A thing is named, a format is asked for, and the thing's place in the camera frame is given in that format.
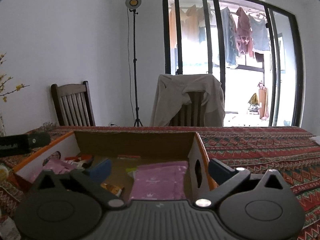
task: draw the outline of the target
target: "light stand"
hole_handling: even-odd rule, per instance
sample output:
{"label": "light stand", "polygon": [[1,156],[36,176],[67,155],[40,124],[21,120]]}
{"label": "light stand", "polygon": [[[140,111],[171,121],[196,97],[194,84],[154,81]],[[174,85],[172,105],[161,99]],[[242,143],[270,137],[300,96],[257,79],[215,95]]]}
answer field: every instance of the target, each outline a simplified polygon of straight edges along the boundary
{"label": "light stand", "polygon": [[138,107],[138,92],[137,92],[137,67],[136,67],[136,12],[135,9],[131,10],[130,12],[133,12],[133,69],[134,69],[134,93],[136,98],[136,119],[134,121],[134,126],[139,125],[143,126],[140,119],[139,119],[139,107]]}

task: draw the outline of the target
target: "pink package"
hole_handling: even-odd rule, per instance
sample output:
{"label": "pink package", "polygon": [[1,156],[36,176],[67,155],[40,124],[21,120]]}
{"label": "pink package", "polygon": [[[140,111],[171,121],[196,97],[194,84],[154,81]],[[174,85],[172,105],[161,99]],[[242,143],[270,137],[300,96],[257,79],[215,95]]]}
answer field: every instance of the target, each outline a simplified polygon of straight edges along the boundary
{"label": "pink package", "polygon": [[185,199],[183,180],[187,169],[187,161],[138,166],[129,201]]}
{"label": "pink package", "polygon": [[33,174],[30,177],[30,182],[33,183],[42,171],[51,170],[55,174],[64,174],[75,169],[76,167],[77,165],[75,164],[69,164],[62,160],[52,158],[47,162],[45,166],[33,172]]}

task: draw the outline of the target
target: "red tablecloth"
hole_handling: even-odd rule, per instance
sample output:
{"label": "red tablecloth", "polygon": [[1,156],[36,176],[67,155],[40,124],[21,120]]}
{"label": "red tablecloth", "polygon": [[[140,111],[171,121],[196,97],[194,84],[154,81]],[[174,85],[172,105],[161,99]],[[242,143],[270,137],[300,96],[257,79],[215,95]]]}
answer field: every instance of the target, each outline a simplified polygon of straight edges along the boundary
{"label": "red tablecloth", "polygon": [[[103,132],[175,133],[199,132],[209,158],[217,158],[231,167],[245,167],[253,173],[273,168],[281,172],[306,212],[299,239],[320,239],[320,146],[309,140],[311,133],[298,127],[57,127],[49,131],[52,140],[70,130]],[[0,158],[11,168],[26,156]],[[23,193],[10,175],[0,185],[0,207],[14,214]]]}

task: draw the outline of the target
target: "vase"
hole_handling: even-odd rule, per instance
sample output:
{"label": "vase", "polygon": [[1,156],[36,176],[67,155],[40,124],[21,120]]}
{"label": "vase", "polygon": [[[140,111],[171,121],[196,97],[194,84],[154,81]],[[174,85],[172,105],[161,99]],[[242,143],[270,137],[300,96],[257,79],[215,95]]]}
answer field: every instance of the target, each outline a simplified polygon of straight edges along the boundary
{"label": "vase", "polygon": [[2,113],[0,112],[0,137],[6,136]]}

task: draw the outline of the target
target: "chair backrest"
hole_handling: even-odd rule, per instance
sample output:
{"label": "chair backrest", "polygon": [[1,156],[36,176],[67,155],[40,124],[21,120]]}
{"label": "chair backrest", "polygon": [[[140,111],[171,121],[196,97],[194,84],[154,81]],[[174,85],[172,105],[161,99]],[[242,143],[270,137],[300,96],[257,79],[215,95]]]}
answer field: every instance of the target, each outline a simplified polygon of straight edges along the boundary
{"label": "chair backrest", "polygon": [[205,106],[201,106],[204,92],[188,92],[191,104],[183,105],[171,119],[169,126],[204,126]]}
{"label": "chair backrest", "polygon": [[89,84],[68,84],[51,86],[51,95],[59,125],[95,126]]}

